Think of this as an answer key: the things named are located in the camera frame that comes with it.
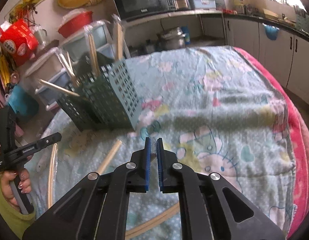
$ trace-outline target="black countertop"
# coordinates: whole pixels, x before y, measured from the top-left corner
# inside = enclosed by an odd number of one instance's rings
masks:
[[[303,33],[299,30],[296,30],[295,28],[289,27],[287,25],[268,20],[265,18],[257,17],[257,16],[251,16],[251,15],[245,15],[245,14],[224,14],[224,18],[232,18],[232,19],[242,19],[242,20],[248,20],[248,21],[254,21],[254,22],[259,22],[259,23],[264,23],[267,25],[275,26],[278,27],[279,29],[285,30],[291,34],[294,34],[307,42],[309,42],[309,35],[306,33]]]

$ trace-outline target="cartoon print tablecloth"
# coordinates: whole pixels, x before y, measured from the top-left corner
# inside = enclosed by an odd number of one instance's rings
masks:
[[[131,153],[162,137],[164,147],[196,172],[218,172],[285,233],[295,206],[296,163],[284,97],[231,47],[180,49],[127,60],[143,111],[135,132],[80,133],[61,110],[43,136],[62,134],[56,200],[98,165],[116,138],[123,141],[106,172],[130,160]],[[37,216],[46,210],[51,148],[27,167],[33,178]],[[157,174],[157,163],[151,165]],[[148,194],[131,194],[127,229],[155,217],[178,201],[161,194],[158,177]],[[136,237],[181,239],[180,215]]]

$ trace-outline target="white cabinet door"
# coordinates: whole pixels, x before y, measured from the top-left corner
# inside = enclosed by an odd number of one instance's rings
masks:
[[[294,35],[279,30],[277,39],[270,40],[262,23],[259,23],[260,49],[259,62],[275,77],[282,87],[286,87],[289,79]]]
[[[298,36],[287,88],[309,104],[309,42]]]
[[[225,19],[230,46],[244,49],[259,58],[259,24],[249,20]]]

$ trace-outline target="hand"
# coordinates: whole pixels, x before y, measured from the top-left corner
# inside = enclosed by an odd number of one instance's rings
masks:
[[[4,171],[1,177],[1,191],[4,198],[7,202],[18,212],[20,212],[19,205],[17,200],[13,196],[9,182],[14,180],[18,174],[14,171]],[[20,174],[20,183],[18,188],[21,189],[21,193],[30,193],[31,192],[31,182],[29,178],[29,172],[26,169],[23,169]]]

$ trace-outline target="green sleeve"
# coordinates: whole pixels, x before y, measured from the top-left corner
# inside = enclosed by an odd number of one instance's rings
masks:
[[[8,202],[5,200],[1,191],[1,176],[0,176],[0,214],[6,221],[10,229],[22,239],[22,235],[25,230],[34,222],[36,211],[29,215],[22,215],[17,210],[15,210]]]

